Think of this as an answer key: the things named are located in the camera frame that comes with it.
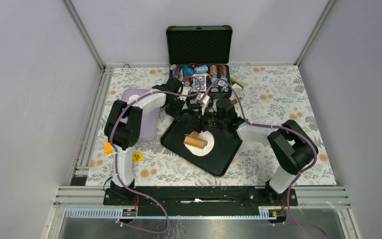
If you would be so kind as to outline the wooden rolling pin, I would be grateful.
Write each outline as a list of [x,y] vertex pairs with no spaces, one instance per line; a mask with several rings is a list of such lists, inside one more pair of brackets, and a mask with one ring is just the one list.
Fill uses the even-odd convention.
[[202,138],[199,132],[193,131],[185,135],[184,144],[204,149],[207,146],[207,140]]

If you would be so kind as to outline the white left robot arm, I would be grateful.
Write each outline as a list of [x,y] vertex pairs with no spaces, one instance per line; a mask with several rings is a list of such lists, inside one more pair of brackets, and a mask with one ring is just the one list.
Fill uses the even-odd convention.
[[133,147],[141,133],[143,116],[157,108],[165,108],[167,114],[175,117],[190,93],[189,87],[170,77],[166,83],[155,85],[132,100],[116,100],[112,104],[104,134],[114,150],[110,189],[121,204],[127,205],[134,200]]

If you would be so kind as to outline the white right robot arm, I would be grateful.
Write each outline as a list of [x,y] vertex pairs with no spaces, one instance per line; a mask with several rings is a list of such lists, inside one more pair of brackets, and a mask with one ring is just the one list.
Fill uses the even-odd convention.
[[200,128],[214,126],[227,136],[241,141],[262,143],[267,141],[279,162],[272,179],[266,185],[265,192],[268,203],[278,205],[285,199],[285,191],[291,187],[307,168],[317,160],[318,148],[304,130],[294,120],[287,120],[281,125],[258,124],[239,117],[234,105],[228,98],[216,102],[216,110],[207,109],[208,97],[199,94],[198,101],[202,106]]

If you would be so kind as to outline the black baking tray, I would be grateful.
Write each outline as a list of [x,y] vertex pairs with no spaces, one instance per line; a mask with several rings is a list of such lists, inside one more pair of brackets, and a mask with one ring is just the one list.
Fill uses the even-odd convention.
[[163,147],[186,161],[194,164],[203,171],[215,176],[223,176],[232,159],[237,153],[242,141],[228,131],[210,126],[208,130],[214,136],[214,148],[205,156],[193,155],[184,146],[184,136],[192,133],[191,122],[197,112],[185,109],[181,116],[175,119],[161,136],[160,143]]

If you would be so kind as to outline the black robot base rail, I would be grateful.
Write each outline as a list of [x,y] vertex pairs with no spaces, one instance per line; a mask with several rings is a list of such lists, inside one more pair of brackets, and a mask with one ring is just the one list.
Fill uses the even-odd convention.
[[103,204],[106,206],[149,206],[155,205],[149,196],[161,204],[170,202],[232,202],[243,206],[297,206],[296,192],[291,190],[277,194],[272,189],[255,186],[138,186],[133,190],[106,188]]

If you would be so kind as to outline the white dough disc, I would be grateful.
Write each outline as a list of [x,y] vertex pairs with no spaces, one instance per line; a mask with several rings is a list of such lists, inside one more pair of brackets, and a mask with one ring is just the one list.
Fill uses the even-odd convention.
[[196,156],[205,156],[209,154],[213,148],[214,148],[214,136],[209,131],[202,131],[200,132],[200,136],[207,140],[207,146],[204,149],[200,149],[197,147],[193,147],[190,145],[184,144],[184,146],[193,154]]

